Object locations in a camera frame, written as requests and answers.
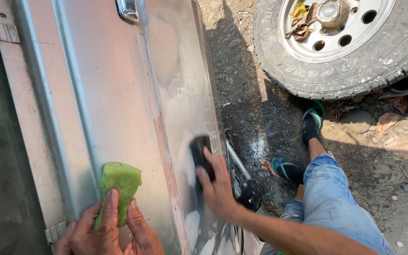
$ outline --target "dirt ground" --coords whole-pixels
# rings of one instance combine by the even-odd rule
[[[210,40],[224,127],[230,129],[227,133],[232,135],[237,154],[262,186],[264,201],[273,201],[281,208],[297,187],[278,176],[273,180],[260,168],[259,160],[270,160],[275,153],[299,167],[307,166],[309,154],[300,136],[303,101],[278,89],[261,70],[256,48],[252,49],[257,1],[198,2]],[[400,184],[408,183],[408,159],[387,152],[384,144],[392,137],[408,141],[408,111],[401,114],[393,102],[377,97],[324,102],[321,141],[348,176],[357,203],[371,213],[395,253],[405,255],[408,193]],[[341,124],[343,111],[352,107],[371,115],[367,132],[355,133]],[[400,120],[379,138],[377,122],[384,113],[396,113]],[[271,209],[266,213],[275,215]]]

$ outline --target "lug hole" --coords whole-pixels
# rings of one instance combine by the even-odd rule
[[[314,48],[314,50],[315,51],[321,51],[323,48],[325,47],[325,42],[324,41],[317,41],[315,44],[314,44],[314,46],[313,46],[313,48]]]
[[[363,14],[361,21],[363,22],[363,24],[369,24],[375,19],[376,16],[377,16],[377,11],[370,10],[366,12],[365,14]]]
[[[345,35],[345,36],[343,36],[341,39],[340,39],[340,41],[339,41],[339,45],[341,46],[341,47],[344,47],[344,46],[347,46],[350,42],[352,41],[352,36],[350,36],[350,35]]]

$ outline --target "blue jeans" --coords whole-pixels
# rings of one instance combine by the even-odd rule
[[[281,219],[322,227],[348,236],[382,255],[393,255],[374,219],[357,202],[347,177],[327,154],[316,157],[303,177],[305,195],[287,203]],[[280,253],[265,244],[261,255]]]

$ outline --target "foot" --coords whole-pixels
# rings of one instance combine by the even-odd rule
[[[305,171],[292,163],[284,162],[283,158],[274,157],[272,159],[272,168],[279,176],[282,176],[293,183],[303,184],[303,175],[305,174]]]
[[[308,147],[311,139],[319,139],[319,130],[323,118],[324,107],[322,104],[317,100],[310,101],[309,109],[303,114],[302,140],[306,147]]]

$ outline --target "tire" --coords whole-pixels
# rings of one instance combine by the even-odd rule
[[[258,61],[281,89],[302,98],[348,99],[385,88],[408,75],[408,0],[396,0],[385,23],[360,48],[320,64],[297,60],[281,44],[275,20],[280,20],[284,1],[259,0],[254,20]],[[265,21],[267,12],[271,23]],[[311,72],[319,75],[311,77]]]

